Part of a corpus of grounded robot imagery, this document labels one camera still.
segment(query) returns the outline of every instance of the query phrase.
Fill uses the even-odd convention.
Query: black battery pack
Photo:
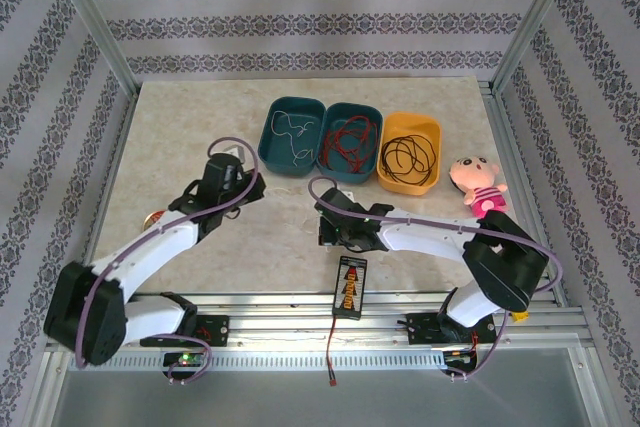
[[[336,318],[360,320],[366,277],[367,261],[365,259],[346,255],[340,257],[332,309]]]

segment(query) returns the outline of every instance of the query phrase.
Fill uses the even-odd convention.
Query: black mounting plate
[[[211,347],[226,347],[229,339],[228,315],[197,315],[195,332],[190,337],[204,340]],[[200,347],[200,344],[174,339],[147,337],[140,340],[142,347]]]
[[[496,340],[496,327],[493,316],[487,315],[472,328],[458,331],[459,340],[453,340],[440,328],[438,312],[421,312],[406,314],[409,345],[434,345],[434,344],[466,344],[472,343],[471,334],[478,335],[478,343],[492,344]]]

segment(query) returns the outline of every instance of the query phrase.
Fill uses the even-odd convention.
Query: orange container
[[[431,148],[429,144],[420,138],[414,138],[416,143],[420,145],[428,154],[429,163],[434,163],[431,169],[431,174],[427,181],[422,185],[410,185],[398,182],[385,173],[382,164],[382,147],[384,144],[397,137],[404,137],[408,135],[421,135],[429,139],[433,145],[435,151],[435,159],[432,156]],[[382,140],[380,142],[380,151],[378,153],[378,163],[376,170],[378,171],[378,182],[382,187],[391,192],[398,192],[399,194],[407,195],[424,195],[431,187],[433,187],[438,178],[440,177],[440,152],[442,150],[442,129],[440,124],[433,117],[421,114],[412,114],[409,112],[394,112],[393,114],[385,117],[384,128],[382,131]],[[423,158],[424,154],[419,155],[421,162],[426,161]],[[395,155],[389,155],[387,157],[387,163],[392,170],[407,170],[407,164],[410,160],[409,155],[400,154],[397,158],[400,165],[396,161]],[[419,182],[422,180],[424,174],[416,171],[412,171],[407,175],[401,176],[403,180],[407,182]]]

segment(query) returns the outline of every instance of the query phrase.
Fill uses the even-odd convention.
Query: blue container
[[[346,159],[335,150],[329,152],[328,165],[323,165],[320,162],[320,159],[318,159],[318,169],[320,169],[320,172],[337,181],[349,184],[361,184],[376,170],[378,147],[380,146],[380,137],[382,136],[382,114],[380,114],[377,109],[367,105],[349,104],[346,102],[333,104],[327,109],[327,113],[324,117],[324,123],[322,124],[322,133],[320,134],[320,148],[322,148],[324,140],[329,132],[339,129],[349,119],[357,115],[362,115],[368,118],[370,122],[375,124],[377,129],[377,135],[375,132],[371,131],[367,137],[367,142],[364,144],[365,146],[362,153],[370,152],[371,149],[373,149],[373,154],[367,159],[361,169],[361,172],[351,172]],[[366,122],[364,120],[356,120],[349,124],[349,128],[353,126],[357,129],[363,129],[365,125]],[[340,142],[340,145],[345,150],[354,149],[358,147],[359,144],[360,141],[351,136],[342,137]]]
[[[294,177],[311,172],[325,111],[322,102],[303,97],[282,97],[271,104],[258,145],[258,156],[267,169]]]

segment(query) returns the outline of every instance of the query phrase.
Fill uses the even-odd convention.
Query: black cable
[[[429,145],[432,154],[431,158],[429,154],[427,154],[427,151],[416,142],[416,139],[422,139]],[[425,161],[420,159],[420,154],[424,156]],[[391,168],[387,160],[389,155],[395,155],[396,164],[403,170],[394,170]],[[400,155],[408,156],[409,159],[411,159],[411,165],[408,168],[404,167],[400,162]],[[382,163],[384,173],[396,182],[408,185],[424,185],[427,180],[429,180],[433,167],[436,164],[436,151],[431,141],[426,137],[418,134],[406,135],[385,142],[380,151],[380,162]],[[422,174],[421,180],[411,182],[403,178],[412,173]]]

